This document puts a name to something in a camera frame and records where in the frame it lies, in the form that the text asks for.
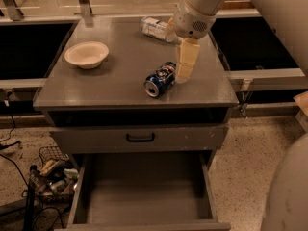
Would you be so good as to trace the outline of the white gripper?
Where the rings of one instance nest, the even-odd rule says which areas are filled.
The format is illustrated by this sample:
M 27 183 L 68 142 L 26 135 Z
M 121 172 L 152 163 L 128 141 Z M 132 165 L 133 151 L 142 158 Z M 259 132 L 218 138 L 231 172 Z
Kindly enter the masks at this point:
M 184 38 L 176 46 L 175 81 L 187 82 L 198 59 L 200 45 L 198 39 L 204 38 L 216 21 L 217 4 L 214 0 L 181 0 L 173 17 L 165 28 L 167 35 L 174 32 Z

